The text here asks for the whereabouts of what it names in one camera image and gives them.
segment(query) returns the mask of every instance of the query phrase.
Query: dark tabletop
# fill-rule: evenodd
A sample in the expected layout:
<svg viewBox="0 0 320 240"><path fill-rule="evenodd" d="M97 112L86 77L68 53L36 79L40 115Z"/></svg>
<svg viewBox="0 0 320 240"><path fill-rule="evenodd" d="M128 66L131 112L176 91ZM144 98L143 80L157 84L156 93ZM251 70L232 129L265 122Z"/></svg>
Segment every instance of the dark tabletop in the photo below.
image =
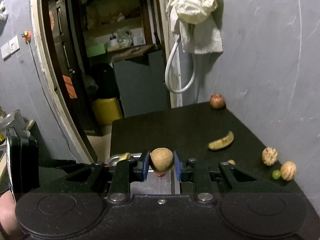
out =
<svg viewBox="0 0 320 240"><path fill-rule="evenodd" d="M219 152L207 149L211 141L234 134L230 147ZM263 143L227 109L215 110L209 103L184 106L114 121L110 156L125 152L138 153L165 147L179 150L184 159L203 159L209 165L233 159L236 165L258 176L300 192L295 181L273 180L271 173L280 163L268 167L262 163ZM320 218L308 201L308 216L301 235L307 240L320 237Z"/></svg>

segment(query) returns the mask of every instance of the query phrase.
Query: green grape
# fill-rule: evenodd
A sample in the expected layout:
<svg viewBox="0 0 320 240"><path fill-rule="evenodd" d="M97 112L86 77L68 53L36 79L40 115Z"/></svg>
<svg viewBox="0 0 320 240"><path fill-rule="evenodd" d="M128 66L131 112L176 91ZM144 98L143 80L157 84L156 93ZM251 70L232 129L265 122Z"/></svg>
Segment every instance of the green grape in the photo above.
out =
<svg viewBox="0 0 320 240"><path fill-rule="evenodd" d="M273 177L273 179L279 179L279 178L281 177L281 171L279 171L279 170L274 170L274 171L272 172L272 177Z"/></svg>

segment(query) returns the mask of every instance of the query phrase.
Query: doorway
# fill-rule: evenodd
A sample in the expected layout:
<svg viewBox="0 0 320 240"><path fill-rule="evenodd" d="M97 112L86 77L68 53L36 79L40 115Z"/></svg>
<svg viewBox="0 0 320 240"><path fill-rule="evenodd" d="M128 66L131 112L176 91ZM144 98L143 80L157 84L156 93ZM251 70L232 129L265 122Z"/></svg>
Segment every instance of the doorway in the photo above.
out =
<svg viewBox="0 0 320 240"><path fill-rule="evenodd" d="M91 155L88 136L110 131L92 107L98 100L115 98L116 119L170 107L159 2L42 0L42 8L55 89Z"/></svg>

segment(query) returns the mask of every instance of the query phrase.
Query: floor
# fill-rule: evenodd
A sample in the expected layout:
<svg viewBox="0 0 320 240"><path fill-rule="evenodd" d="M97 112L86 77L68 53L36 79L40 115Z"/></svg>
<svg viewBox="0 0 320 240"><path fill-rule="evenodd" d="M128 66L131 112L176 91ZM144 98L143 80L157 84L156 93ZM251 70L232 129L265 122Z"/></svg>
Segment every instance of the floor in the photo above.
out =
<svg viewBox="0 0 320 240"><path fill-rule="evenodd" d="M107 125L101 128L103 136L87 136L99 161L106 162L110 157L112 126Z"/></svg>

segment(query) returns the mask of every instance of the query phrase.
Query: yellow container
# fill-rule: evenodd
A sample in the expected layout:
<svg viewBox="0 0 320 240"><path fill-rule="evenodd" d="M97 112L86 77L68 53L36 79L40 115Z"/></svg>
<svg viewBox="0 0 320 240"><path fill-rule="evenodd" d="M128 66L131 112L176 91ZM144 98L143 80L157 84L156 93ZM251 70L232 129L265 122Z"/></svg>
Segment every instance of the yellow container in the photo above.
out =
<svg viewBox="0 0 320 240"><path fill-rule="evenodd" d="M117 98L97 99L92 110L100 125L112 124L114 120L123 118Z"/></svg>

